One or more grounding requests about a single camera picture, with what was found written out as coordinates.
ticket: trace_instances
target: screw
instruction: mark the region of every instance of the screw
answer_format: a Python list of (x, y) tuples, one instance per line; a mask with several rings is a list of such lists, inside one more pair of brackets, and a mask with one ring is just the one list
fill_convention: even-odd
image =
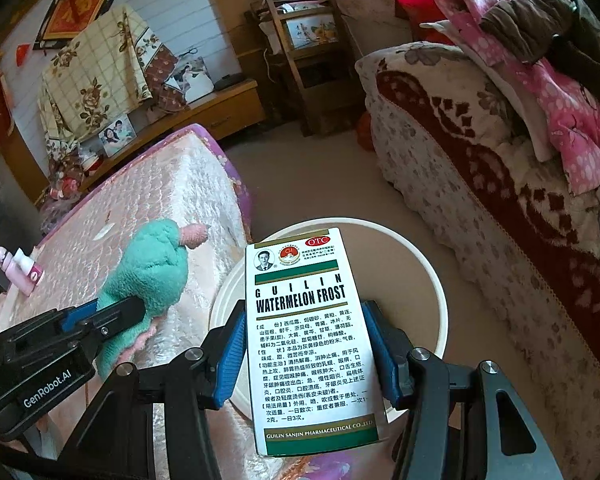
[(488, 374), (497, 374), (500, 370), (498, 368), (498, 365), (493, 361), (482, 361), (480, 363), (480, 368), (482, 368), (482, 370), (484, 370)]
[(411, 350), (411, 355), (413, 355), (414, 359), (418, 361), (426, 361), (431, 357), (431, 352), (426, 348), (414, 348)]
[(122, 363), (121, 365), (116, 366), (116, 373), (120, 377), (128, 376), (133, 371), (134, 366), (131, 363)]
[(184, 358), (187, 361), (200, 361), (204, 354), (202, 348), (189, 348), (189, 350), (184, 352)]

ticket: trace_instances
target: guilin watermelon frost box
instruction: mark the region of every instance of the guilin watermelon frost box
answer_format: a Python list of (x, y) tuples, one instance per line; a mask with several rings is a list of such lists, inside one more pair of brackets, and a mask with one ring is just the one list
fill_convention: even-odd
[(384, 404), (340, 230), (249, 245), (245, 280), (258, 453), (307, 455), (381, 440)]

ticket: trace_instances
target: pink garment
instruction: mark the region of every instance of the pink garment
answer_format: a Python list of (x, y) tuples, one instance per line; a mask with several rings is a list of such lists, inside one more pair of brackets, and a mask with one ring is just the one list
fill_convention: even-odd
[(572, 78), (556, 72), (542, 58), (535, 65), (519, 62), (496, 38), (478, 26), (500, 0), (435, 0), (462, 39), (488, 65), (504, 62), (507, 70), (538, 99), (546, 113), (549, 140), (560, 152), (573, 194), (600, 185), (600, 104)]

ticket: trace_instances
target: white tiled wall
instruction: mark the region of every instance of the white tiled wall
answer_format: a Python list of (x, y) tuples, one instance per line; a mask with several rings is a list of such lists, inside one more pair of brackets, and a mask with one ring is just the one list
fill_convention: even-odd
[[(0, 62), (13, 94), (13, 116), (31, 153), (48, 174), (44, 132), (38, 113), (40, 75), (55, 51), (46, 57), (41, 50), (31, 50), (22, 67), (16, 67), (16, 47), (32, 43), (52, 0), (40, 0), (20, 21), (2, 46)], [(223, 75), (239, 72), (229, 38), (219, 21), (213, 0), (114, 0), (113, 5), (128, 3), (144, 18), (154, 33), (171, 49), (181, 54), (192, 46), (205, 59), (213, 81)]]

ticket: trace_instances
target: floor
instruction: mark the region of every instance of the floor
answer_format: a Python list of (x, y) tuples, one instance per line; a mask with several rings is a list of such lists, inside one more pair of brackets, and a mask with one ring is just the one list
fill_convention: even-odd
[[(552, 416), (503, 325), (478, 288), (460, 277), (452, 250), (437, 243), (422, 218), (406, 208), (402, 195), (382, 178), (375, 155), (357, 145), (353, 132), (305, 138), (297, 123), (287, 123), (245, 134), (225, 150), (253, 196), (254, 240), (296, 222), (349, 216), (383, 224), (416, 245), (445, 290), (449, 316), (445, 361), (471, 366), (484, 359), (496, 361), (549, 445), (557, 449)], [(330, 190), (328, 185), (335, 182), (338, 189)]]

